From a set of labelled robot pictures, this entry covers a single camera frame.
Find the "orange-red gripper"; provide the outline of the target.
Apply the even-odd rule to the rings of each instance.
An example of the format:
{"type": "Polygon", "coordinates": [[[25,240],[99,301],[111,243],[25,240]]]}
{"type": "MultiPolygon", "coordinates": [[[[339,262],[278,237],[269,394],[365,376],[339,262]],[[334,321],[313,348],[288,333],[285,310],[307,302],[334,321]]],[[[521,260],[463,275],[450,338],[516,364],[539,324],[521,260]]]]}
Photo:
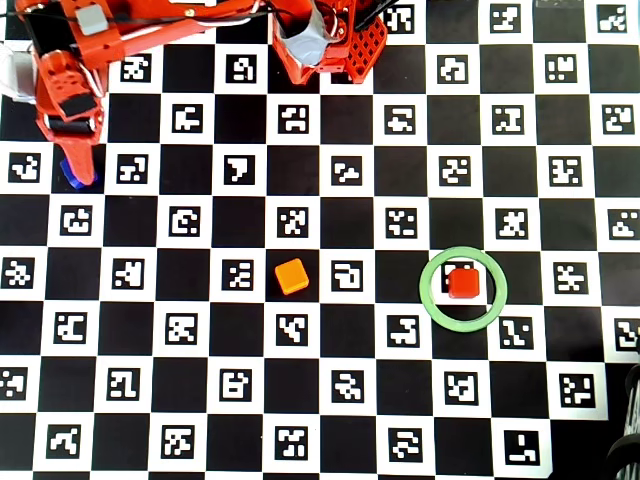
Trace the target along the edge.
{"type": "Polygon", "coordinates": [[[104,119],[105,65],[87,67],[67,50],[35,53],[35,65],[37,125],[63,150],[61,168],[69,183],[89,186],[96,180],[93,147],[104,119]]]}

